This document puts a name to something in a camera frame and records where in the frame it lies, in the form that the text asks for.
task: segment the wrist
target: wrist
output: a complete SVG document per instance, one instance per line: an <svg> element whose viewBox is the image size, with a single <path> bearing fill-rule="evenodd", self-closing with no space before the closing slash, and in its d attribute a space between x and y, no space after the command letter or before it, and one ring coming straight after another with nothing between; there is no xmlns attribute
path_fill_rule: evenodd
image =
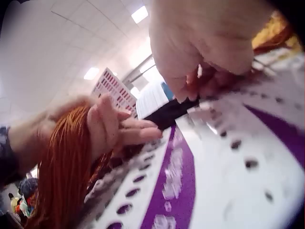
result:
<svg viewBox="0 0 305 229"><path fill-rule="evenodd" d="M35 123L12 126L8 131L11 149L18 160L20 175L25 175L39 162L39 145Z"/></svg>

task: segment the orange yarn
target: orange yarn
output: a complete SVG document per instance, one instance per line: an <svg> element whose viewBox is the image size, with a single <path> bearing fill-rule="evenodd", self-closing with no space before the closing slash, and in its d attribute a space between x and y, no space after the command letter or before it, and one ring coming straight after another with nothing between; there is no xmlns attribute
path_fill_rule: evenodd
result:
<svg viewBox="0 0 305 229"><path fill-rule="evenodd" d="M27 228L67 228L84 203L90 179L89 107L63 116L38 165L38 198Z"/></svg>

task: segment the ceiling tile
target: ceiling tile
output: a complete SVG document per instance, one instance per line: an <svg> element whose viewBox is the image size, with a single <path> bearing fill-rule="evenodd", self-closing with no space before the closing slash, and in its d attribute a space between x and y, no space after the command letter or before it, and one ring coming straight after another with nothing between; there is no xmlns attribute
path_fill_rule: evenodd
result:
<svg viewBox="0 0 305 229"><path fill-rule="evenodd" d="M89 42L85 45L84 49L89 52L96 52L98 48L100 48L101 44L104 40L100 39L97 36L93 36Z"/></svg>
<svg viewBox="0 0 305 229"><path fill-rule="evenodd" d="M8 98L0 99L0 113L2 112L10 112L11 101Z"/></svg>
<svg viewBox="0 0 305 229"><path fill-rule="evenodd" d="M129 17L126 19L122 24L118 25L118 28L125 34L127 35L130 30L133 29L138 29L139 27L137 24L134 22L132 17Z"/></svg>
<svg viewBox="0 0 305 229"><path fill-rule="evenodd" d="M142 0L133 0L131 3L129 3L125 7L130 12L130 14L133 14L138 9L140 9L142 6L144 6L144 3Z"/></svg>
<svg viewBox="0 0 305 229"><path fill-rule="evenodd" d="M66 78L75 78L75 76L78 75L80 69L81 68L78 65L71 65L66 73Z"/></svg>
<svg viewBox="0 0 305 229"><path fill-rule="evenodd" d="M85 50L82 50L80 54L76 57L74 64L79 66L85 66L88 63L88 60L91 57L91 53Z"/></svg>
<svg viewBox="0 0 305 229"><path fill-rule="evenodd" d="M67 20L63 26L63 41L70 43L79 33L81 27Z"/></svg>
<svg viewBox="0 0 305 229"><path fill-rule="evenodd" d="M120 0L110 0L103 5L95 5L106 17L110 18L113 15L116 15L118 12L124 9L124 5Z"/></svg>
<svg viewBox="0 0 305 229"><path fill-rule="evenodd" d="M100 62L101 58L98 55L91 55L90 59L87 62L88 67L97 67L98 63Z"/></svg>
<svg viewBox="0 0 305 229"><path fill-rule="evenodd" d="M85 45L90 41L93 34L86 29L81 28L79 33L75 36L75 38L71 41L71 45L84 48Z"/></svg>
<svg viewBox="0 0 305 229"><path fill-rule="evenodd" d="M150 22L150 17L148 16L148 17L144 18L142 21L140 21L140 22L137 24L137 26L138 26L139 28L148 28L149 22Z"/></svg>
<svg viewBox="0 0 305 229"><path fill-rule="evenodd" d="M145 4L145 7L146 7L146 9L147 9L148 16L150 16L150 12L151 12L151 10L152 10L151 5L147 5L147 4Z"/></svg>
<svg viewBox="0 0 305 229"><path fill-rule="evenodd" d="M152 3L152 0L143 0L143 3L145 5L150 5Z"/></svg>
<svg viewBox="0 0 305 229"><path fill-rule="evenodd" d="M96 50L96 54L100 57L104 57L105 53L111 48L110 44L103 42L102 45Z"/></svg>
<svg viewBox="0 0 305 229"><path fill-rule="evenodd" d="M48 9L51 9L57 0L35 0L35 1L40 2L44 6L46 6Z"/></svg>
<svg viewBox="0 0 305 229"><path fill-rule="evenodd" d="M67 63L74 63L76 57L80 55L81 51L82 50L80 48L69 45L66 51L63 53L64 61Z"/></svg>
<svg viewBox="0 0 305 229"><path fill-rule="evenodd" d="M101 12L97 12L89 21L84 25L84 27L93 33L96 33L98 29L109 21Z"/></svg>
<svg viewBox="0 0 305 229"><path fill-rule="evenodd" d="M113 23L107 22L100 27L97 31L97 35L109 43L115 43L117 39L124 36L122 31L120 31Z"/></svg>
<svg viewBox="0 0 305 229"><path fill-rule="evenodd" d="M84 1L85 0L58 0L52 6L51 11L58 13L65 18L69 18Z"/></svg>
<svg viewBox="0 0 305 229"><path fill-rule="evenodd" d="M99 11L89 2L85 1L81 6L69 17L76 24L85 27L86 23Z"/></svg>
<svg viewBox="0 0 305 229"><path fill-rule="evenodd" d="M131 17L131 14L126 10L123 9L120 12L118 12L116 15L112 16L109 18L113 24L115 24L117 27L123 27L126 21L132 20L133 24L135 25L136 23Z"/></svg>

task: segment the ceiling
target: ceiling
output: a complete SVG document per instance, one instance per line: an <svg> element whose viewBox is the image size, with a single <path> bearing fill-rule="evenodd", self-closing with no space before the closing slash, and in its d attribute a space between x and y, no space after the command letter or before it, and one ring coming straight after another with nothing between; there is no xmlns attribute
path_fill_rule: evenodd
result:
<svg viewBox="0 0 305 229"><path fill-rule="evenodd" d="M149 17L131 17L151 0L32 0L14 2L18 16L5 15L0 41L0 121L10 123L90 93L108 67L122 79L151 54Z"/></svg>

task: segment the purple stripe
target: purple stripe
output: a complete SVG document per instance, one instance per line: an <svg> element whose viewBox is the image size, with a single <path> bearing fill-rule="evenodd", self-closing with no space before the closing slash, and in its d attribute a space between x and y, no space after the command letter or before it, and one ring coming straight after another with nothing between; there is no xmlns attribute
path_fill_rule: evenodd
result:
<svg viewBox="0 0 305 229"><path fill-rule="evenodd" d="M304 130L288 124L282 119L269 113L260 111L248 105L244 105L256 115L274 134L286 145L294 157L304 168Z"/></svg>
<svg viewBox="0 0 305 229"><path fill-rule="evenodd" d="M181 180L181 192L177 198L166 200L162 191L169 176L166 177L165 171L168 172L169 164L173 162L172 155L177 155L175 153L177 149L182 152L182 166L179 167L182 173L181 179L179 179ZM175 224L175 228L187 229L192 216L195 194L194 157L179 128L173 126L155 190L141 228L150 229L158 221L158 225L162 225L161 228L171 228L172 223Z"/></svg>

